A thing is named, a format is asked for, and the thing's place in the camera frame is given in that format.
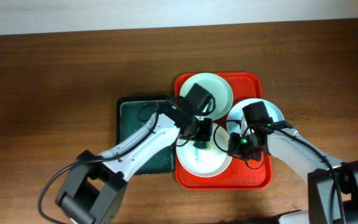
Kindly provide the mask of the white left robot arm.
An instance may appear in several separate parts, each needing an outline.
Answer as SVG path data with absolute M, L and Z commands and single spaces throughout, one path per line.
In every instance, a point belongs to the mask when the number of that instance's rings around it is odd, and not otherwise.
M 66 176 L 55 203 L 73 223 L 111 223 L 129 179 L 151 157 L 182 138 L 208 141 L 214 100 L 177 97 L 156 104 L 143 127 L 98 155 L 82 152 L 64 168 Z

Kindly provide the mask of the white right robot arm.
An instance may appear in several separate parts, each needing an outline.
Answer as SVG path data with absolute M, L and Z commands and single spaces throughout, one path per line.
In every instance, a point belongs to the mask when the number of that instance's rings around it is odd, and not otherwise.
M 275 157 L 308 184 L 308 209 L 279 215 L 277 223 L 358 224 L 358 161 L 344 162 L 318 149 L 266 100 L 237 103 L 227 120 L 229 156 L 245 162 Z

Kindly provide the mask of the white plate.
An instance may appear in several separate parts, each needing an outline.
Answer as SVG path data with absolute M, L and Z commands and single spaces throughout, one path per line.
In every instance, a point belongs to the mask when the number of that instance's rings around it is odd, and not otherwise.
M 176 147 L 176 155 L 181 166 L 189 173 L 198 177 L 214 177 L 225 171 L 232 157 L 226 152 L 221 151 L 216 146 L 213 136 L 209 141 L 209 150 L 200 150 L 193 146 L 195 141 L 185 143 L 184 139 L 179 139 Z

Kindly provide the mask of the yellow green sponge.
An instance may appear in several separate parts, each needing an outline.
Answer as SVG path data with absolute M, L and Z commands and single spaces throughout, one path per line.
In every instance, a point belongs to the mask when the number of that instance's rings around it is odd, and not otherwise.
M 193 146 L 200 150 L 209 150 L 209 142 L 194 142 Z

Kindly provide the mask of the light blue plate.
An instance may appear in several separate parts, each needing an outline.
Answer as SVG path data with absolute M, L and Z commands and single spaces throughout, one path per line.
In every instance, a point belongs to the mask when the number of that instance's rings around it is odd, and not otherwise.
M 246 129 L 247 123 L 245 121 L 244 113 L 243 113 L 243 107 L 257 102 L 263 102 L 268 115 L 272 117 L 273 122 L 282 121 L 284 120 L 284 116 L 282 112 L 279 110 L 277 106 L 275 106 L 273 103 L 258 99 L 258 98 L 249 98 L 246 100 L 242 100 L 235 104 L 232 109 L 229 111 L 227 119 L 230 120 L 230 122 L 226 123 L 226 129 L 229 134 L 231 133 L 243 133 Z

